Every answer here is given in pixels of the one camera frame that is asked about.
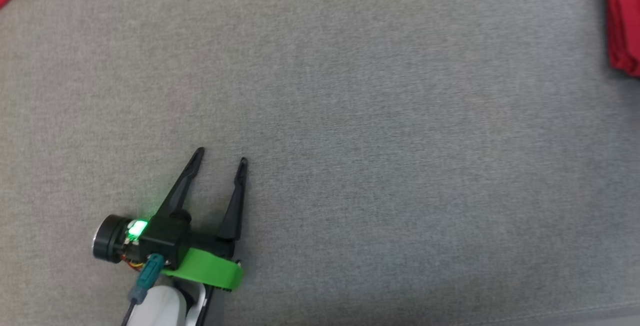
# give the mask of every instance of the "black plastic part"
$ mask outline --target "black plastic part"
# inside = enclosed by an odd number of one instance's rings
[[[154,215],[138,238],[140,256],[160,254],[171,270],[178,269],[189,251],[189,222],[164,215]]]
[[[200,314],[198,315],[198,320],[196,321],[196,326],[203,326],[205,319],[207,318],[207,313],[209,312],[209,306],[211,305],[211,299],[213,294],[213,287],[210,285],[204,285],[204,295],[205,295],[205,303],[202,305],[200,309]]]
[[[124,255],[126,256],[126,258],[128,258],[129,260],[131,260],[132,262],[135,262],[135,263],[147,262],[147,257],[146,256],[144,258],[142,256],[140,256],[140,246],[134,244],[133,242],[129,243],[126,246]]]
[[[172,219],[178,219],[186,221],[188,224],[192,221],[192,215],[185,209],[175,210],[169,215]]]
[[[160,209],[155,213],[156,215],[169,216],[176,210],[183,208],[185,198],[187,197],[187,191],[189,185],[192,183],[193,178],[198,174],[198,169],[204,156],[204,148],[198,148],[191,157],[191,160],[187,163],[187,166],[182,171],[182,174],[178,176],[175,184],[169,191],[169,194],[160,205]]]
[[[189,236],[190,246],[207,251],[220,258],[233,258],[236,251],[236,241],[240,240],[240,235],[242,234],[242,214],[245,208],[248,168],[249,161],[246,158],[242,158],[233,179],[235,189],[217,234],[212,236],[192,232]]]
[[[102,222],[93,240],[93,257],[112,263],[119,263],[124,253],[126,228],[131,219],[109,215]]]
[[[173,282],[173,287],[176,288],[176,290],[178,290],[180,292],[180,294],[182,294],[182,296],[184,297],[184,301],[187,304],[187,307],[185,309],[188,312],[188,310],[190,310],[192,308],[192,306],[194,306],[194,304],[195,304],[194,297],[191,296],[185,290],[183,290],[183,288],[181,288],[180,285],[178,283],[176,283],[175,281]]]
[[[231,194],[229,206],[226,208],[226,214],[217,231],[217,238],[223,240],[240,240],[242,233],[242,211],[245,207],[245,185],[247,184],[247,167],[249,161],[246,158],[240,160],[240,165],[235,173],[233,184],[235,189]]]
[[[192,232],[189,238],[191,247],[207,251],[219,258],[230,259],[234,257],[236,243],[233,241],[216,239],[211,235]]]

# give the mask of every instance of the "green led light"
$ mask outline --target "green led light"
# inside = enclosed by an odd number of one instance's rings
[[[146,228],[147,224],[147,221],[136,220],[126,232],[128,234],[128,238],[131,240],[137,240],[138,237],[140,237],[140,235],[142,234],[142,230]]]

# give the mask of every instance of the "gray fabric surface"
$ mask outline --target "gray fabric surface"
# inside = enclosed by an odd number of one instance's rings
[[[592,322],[581,322],[580,324],[571,324],[571,326],[638,326],[640,325],[640,317],[623,317],[608,320],[597,320]]]
[[[558,322],[640,305],[640,83],[603,0],[12,0],[0,10],[0,325],[115,325],[94,260],[205,146],[250,160],[222,324]],[[221,315],[210,318],[220,323]]]

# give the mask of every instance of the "blue cable connector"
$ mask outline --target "blue cable connector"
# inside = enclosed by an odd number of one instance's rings
[[[165,258],[160,254],[152,254],[142,267],[140,275],[135,281],[134,287],[128,292],[128,300],[130,303],[140,305],[147,297],[147,292],[158,280],[160,271],[165,267]]]

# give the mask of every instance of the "cable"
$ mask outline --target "cable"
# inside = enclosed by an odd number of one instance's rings
[[[122,324],[120,324],[120,326],[127,326],[127,324],[129,323],[131,312],[133,312],[133,307],[136,305],[135,301],[135,299],[131,301],[131,304],[128,306],[128,310],[126,311],[126,314],[124,315],[124,319],[122,320]]]
[[[120,258],[122,261],[126,263],[126,266],[131,267],[131,269],[134,269],[135,271],[138,271],[138,272],[140,272],[140,268],[145,265],[145,263],[143,262],[133,263],[125,255],[121,255]]]
[[[125,260],[126,264],[131,266],[130,262]],[[151,254],[148,261],[142,267],[142,272],[137,276],[134,287],[128,292],[126,298],[131,302],[128,306],[128,311],[124,315],[121,326],[127,326],[131,313],[135,305],[140,305],[147,297],[147,291],[156,283],[160,271],[165,267],[165,258],[160,254]]]

